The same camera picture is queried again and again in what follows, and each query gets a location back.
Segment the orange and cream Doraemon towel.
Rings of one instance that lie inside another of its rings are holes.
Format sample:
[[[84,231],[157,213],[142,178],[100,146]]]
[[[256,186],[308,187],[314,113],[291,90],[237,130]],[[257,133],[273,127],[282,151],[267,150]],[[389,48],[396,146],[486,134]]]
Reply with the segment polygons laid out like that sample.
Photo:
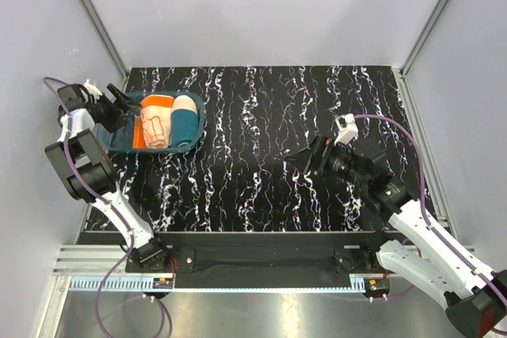
[[[173,97],[166,95],[150,95],[142,100],[139,116],[134,120],[134,149],[170,147],[173,101]]]

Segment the translucent blue plastic tray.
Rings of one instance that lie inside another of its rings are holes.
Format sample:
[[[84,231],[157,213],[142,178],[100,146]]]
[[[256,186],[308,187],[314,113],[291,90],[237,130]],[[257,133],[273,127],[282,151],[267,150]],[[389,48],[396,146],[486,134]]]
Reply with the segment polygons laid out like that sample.
[[[97,125],[96,137],[109,152],[183,154],[200,139],[205,107],[188,92],[127,93],[141,109],[125,115],[126,124],[114,132]]]

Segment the teal and cream Doraemon towel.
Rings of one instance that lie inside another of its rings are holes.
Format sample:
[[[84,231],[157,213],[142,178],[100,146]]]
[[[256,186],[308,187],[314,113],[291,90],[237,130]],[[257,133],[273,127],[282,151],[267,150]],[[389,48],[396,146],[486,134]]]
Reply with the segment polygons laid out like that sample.
[[[187,95],[176,97],[171,113],[171,147],[189,145],[197,135],[198,126],[199,116],[195,101]]]

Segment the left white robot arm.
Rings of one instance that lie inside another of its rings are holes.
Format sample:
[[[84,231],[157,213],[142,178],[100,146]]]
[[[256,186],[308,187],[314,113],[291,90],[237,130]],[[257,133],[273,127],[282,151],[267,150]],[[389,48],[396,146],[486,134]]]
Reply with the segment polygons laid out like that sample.
[[[129,114],[141,104],[113,84],[109,100],[94,84],[68,84],[44,77],[43,83],[59,102],[61,135],[44,152],[70,196],[99,210],[121,233],[127,245],[125,256],[142,269],[161,271],[170,263],[170,253],[151,225],[124,198],[117,171],[93,133],[97,125],[115,132],[127,124]]]

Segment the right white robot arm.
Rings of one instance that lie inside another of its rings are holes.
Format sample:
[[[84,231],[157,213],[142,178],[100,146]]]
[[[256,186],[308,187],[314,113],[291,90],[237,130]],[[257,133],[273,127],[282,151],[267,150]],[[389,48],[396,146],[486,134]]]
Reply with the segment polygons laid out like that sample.
[[[317,136],[285,157],[303,175],[334,176],[354,186],[366,208],[403,234],[419,250],[410,251],[383,231],[360,243],[354,268],[393,272],[441,306],[465,337],[484,337],[506,317],[506,272],[496,272],[465,249],[388,169],[377,142],[353,142],[357,117],[339,116],[337,137]]]

